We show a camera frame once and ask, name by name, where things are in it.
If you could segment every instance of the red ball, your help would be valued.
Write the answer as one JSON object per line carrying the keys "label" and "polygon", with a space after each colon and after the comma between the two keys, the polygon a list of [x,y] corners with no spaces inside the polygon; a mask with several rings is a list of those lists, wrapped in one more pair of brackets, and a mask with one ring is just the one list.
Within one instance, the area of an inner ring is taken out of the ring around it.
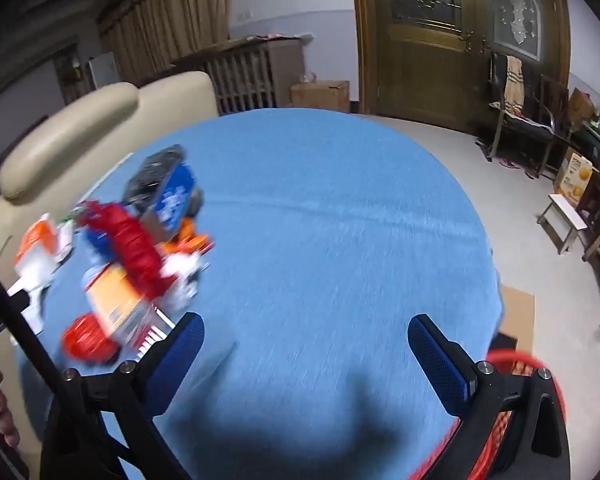
{"label": "red ball", "polygon": [[94,314],[74,321],[62,334],[62,347],[74,359],[90,364],[106,363],[120,350],[119,344],[105,336]]}

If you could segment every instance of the cardboard sheet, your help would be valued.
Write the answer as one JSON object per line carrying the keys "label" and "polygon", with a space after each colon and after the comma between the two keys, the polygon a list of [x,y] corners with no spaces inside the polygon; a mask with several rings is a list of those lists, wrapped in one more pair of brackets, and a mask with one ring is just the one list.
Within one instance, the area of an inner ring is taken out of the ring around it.
{"label": "cardboard sheet", "polygon": [[531,294],[501,285],[504,319],[500,332],[518,340],[517,350],[532,354],[534,346],[535,299]]}

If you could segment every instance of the white stool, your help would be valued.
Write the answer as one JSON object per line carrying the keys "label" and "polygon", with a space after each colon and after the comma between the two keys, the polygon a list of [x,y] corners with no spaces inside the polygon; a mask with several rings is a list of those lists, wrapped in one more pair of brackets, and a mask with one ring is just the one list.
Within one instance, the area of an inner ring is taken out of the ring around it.
{"label": "white stool", "polygon": [[562,254],[562,251],[569,250],[571,244],[578,236],[578,231],[586,229],[587,225],[584,223],[584,220],[580,218],[580,215],[573,208],[573,206],[562,195],[549,195],[549,200],[551,200],[551,202],[549,202],[549,205],[540,215],[540,218],[538,218],[538,223],[542,224],[546,222],[544,215],[546,215],[546,212],[551,209],[551,206],[554,206],[556,211],[560,213],[560,216],[566,220],[567,224],[569,224],[569,233],[567,233],[567,237],[562,242],[562,245],[558,248],[558,254]]}

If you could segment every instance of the door handle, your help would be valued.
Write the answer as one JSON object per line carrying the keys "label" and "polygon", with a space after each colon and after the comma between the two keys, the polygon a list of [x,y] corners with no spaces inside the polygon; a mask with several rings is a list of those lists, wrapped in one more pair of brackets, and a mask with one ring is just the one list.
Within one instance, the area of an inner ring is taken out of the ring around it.
{"label": "door handle", "polygon": [[460,39],[465,41],[466,44],[464,46],[464,53],[468,54],[471,52],[471,36],[474,32],[472,30],[470,30],[468,33],[466,34],[461,34]]}

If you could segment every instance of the red toy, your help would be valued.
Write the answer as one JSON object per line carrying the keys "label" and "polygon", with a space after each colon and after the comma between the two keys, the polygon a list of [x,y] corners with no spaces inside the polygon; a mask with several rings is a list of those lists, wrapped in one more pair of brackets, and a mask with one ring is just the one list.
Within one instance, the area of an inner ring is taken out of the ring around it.
{"label": "red toy", "polygon": [[94,314],[86,314],[74,321],[62,334],[62,347],[74,359],[91,364],[112,360],[120,349],[104,335]]}
{"label": "red toy", "polygon": [[78,224],[107,234],[111,249],[135,290],[150,301],[163,296],[176,276],[160,275],[162,257],[140,221],[117,203],[89,201],[84,206],[86,211],[78,217]]}

